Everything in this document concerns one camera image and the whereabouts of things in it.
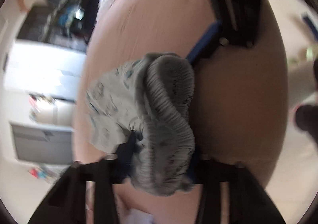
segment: patterned fabric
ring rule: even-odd
[[[132,130],[140,151],[134,155],[131,182],[155,195],[188,188],[185,176],[194,151],[188,108],[194,73],[175,54],[147,54],[105,73],[87,91],[94,128],[91,143],[114,153]]]

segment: gray fabric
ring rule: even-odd
[[[105,73],[87,91],[91,143],[114,153],[135,130],[142,139],[133,158],[132,184],[155,195],[185,189],[195,146],[188,124],[193,91],[193,69],[175,54],[147,54]]]

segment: gray cloth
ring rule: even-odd
[[[193,69],[175,54],[147,54],[105,73],[87,91],[91,143],[114,153],[135,130],[140,152],[133,158],[132,184],[154,195],[185,189],[195,147],[188,124],[193,91]]]

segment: floor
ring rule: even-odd
[[[269,0],[276,16],[287,58],[303,58],[306,48],[314,42],[301,14],[318,16],[301,0]],[[314,101],[312,95],[307,99]],[[318,191],[318,149],[305,133],[293,123],[292,109],[283,149],[267,192],[280,210],[287,224],[297,223]]]

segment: gray garment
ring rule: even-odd
[[[140,134],[131,182],[154,195],[184,189],[194,151],[188,108],[194,91],[189,62],[175,54],[147,54],[105,73],[87,91],[95,132],[91,143],[107,153]]]

